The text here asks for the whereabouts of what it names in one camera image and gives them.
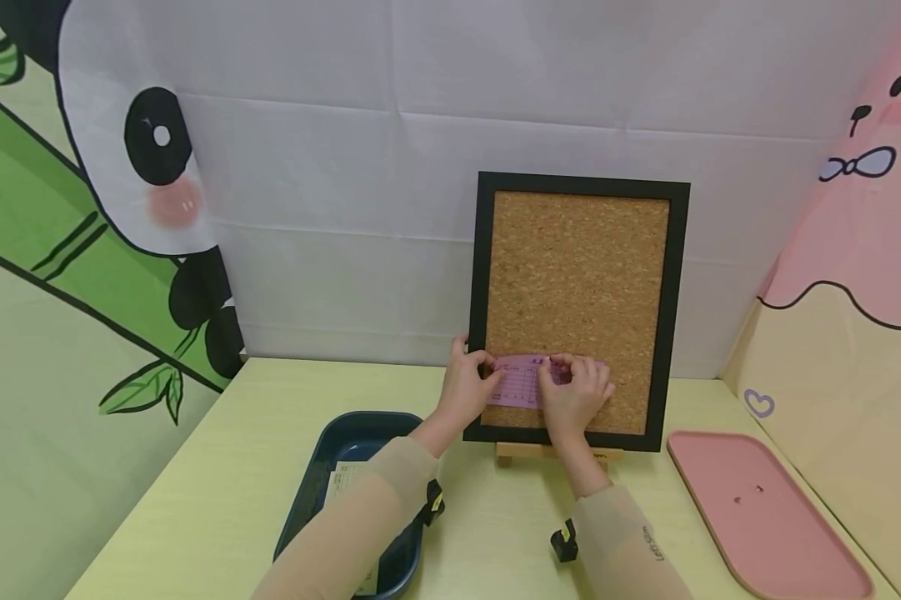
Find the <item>bamboo illustration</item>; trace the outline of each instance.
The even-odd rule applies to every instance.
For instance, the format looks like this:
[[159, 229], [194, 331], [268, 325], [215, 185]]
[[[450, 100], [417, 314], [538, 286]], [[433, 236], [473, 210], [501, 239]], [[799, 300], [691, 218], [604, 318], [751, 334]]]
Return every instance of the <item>bamboo illustration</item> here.
[[[20, 78], [16, 56], [0, 46], [0, 83]], [[158, 358], [110, 390], [102, 413], [165, 400], [176, 422], [181, 373], [218, 391], [228, 383], [208, 361], [205, 327], [188, 331], [173, 321], [168, 290], [178, 265], [129, 247], [98, 212], [77, 167], [1, 103], [0, 266]]]

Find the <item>hand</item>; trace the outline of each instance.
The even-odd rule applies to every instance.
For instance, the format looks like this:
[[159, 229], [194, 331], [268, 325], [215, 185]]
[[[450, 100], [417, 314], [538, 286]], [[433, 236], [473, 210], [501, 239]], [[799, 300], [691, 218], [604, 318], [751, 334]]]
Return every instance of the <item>hand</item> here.
[[[570, 383], [553, 383], [551, 365], [569, 370]], [[610, 367], [588, 357], [554, 354], [543, 360], [538, 370], [543, 417], [554, 447], [568, 440], [583, 438], [583, 430], [597, 411], [613, 396], [616, 386], [610, 382]]]
[[437, 458], [470, 422], [480, 416], [490, 394], [504, 378], [504, 372], [499, 371], [481, 379], [478, 368], [481, 365], [493, 367], [494, 358], [486, 350], [467, 354], [463, 349], [465, 343], [465, 335], [457, 335], [453, 340], [437, 408], [410, 434]]
[[487, 379], [480, 378], [480, 366], [493, 368], [495, 359], [486, 350], [467, 354], [463, 349], [467, 340], [465, 335], [453, 339], [448, 370], [443, 375], [443, 390], [437, 410], [433, 411], [435, 415], [460, 424], [461, 429], [480, 416], [487, 407], [490, 394], [504, 378], [502, 371], [490, 374]]

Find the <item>green bamboo stalk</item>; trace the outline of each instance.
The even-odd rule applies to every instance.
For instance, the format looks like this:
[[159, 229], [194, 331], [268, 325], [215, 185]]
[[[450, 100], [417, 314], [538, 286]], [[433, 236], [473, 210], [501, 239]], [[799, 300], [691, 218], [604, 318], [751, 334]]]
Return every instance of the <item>green bamboo stalk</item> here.
[[[193, 333], [173, 321], [173, 260], [129, 247], [98, 214], [79, 171], [2, 105], [0, 265], [107, 324], [159, 362], [213, 389], [227, 385], [210, 366], [203, 330]], [[168, 397], [174, 421], [178, 397]]]

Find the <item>pink cartoon character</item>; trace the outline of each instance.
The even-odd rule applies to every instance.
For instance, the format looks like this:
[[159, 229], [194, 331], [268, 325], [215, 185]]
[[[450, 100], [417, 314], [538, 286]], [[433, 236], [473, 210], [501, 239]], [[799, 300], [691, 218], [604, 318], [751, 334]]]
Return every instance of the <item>pink cartoon character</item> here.
[[864, 98], [762, 301], [789, 308], [834, 285], [872, 321], [901, 329], [901, 36]]

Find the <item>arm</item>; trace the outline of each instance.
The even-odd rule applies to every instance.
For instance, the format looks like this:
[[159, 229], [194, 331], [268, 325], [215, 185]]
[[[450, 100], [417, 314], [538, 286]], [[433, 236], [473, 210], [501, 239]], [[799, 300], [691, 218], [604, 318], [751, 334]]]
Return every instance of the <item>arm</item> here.
[[692, 600], [627, 488], [614, 486], [581, 435], [558, 450], [577, 497], [573, 522], [597, 598]]
[[553, 356], [553, 362], [573, 376], [570, 384], [553, 384], [550, 360], [544, 361], [539, 372], [544, 418], [577, 498], [577, 544], [597, 598], [692, 600], [654, 541], [653, 525], [626, 488], [613, 485], [583, 435], [615, 391], [609, 368], [569, 354]]
[[361, 478], [307, 523], [260, 582], [253, 600], [349, 599], [389, 543], [417, 516], [437, 459], [396, 437]]
[[437, 409], [408, 437], [396, 437], [360, 479], [318, 512], [269, 568], [253, 600], [348, 600], [387, 546], [426, 503], [438, 459], [487, 405], [502, 373], [482, 380], [485, 352], [454, 340]]

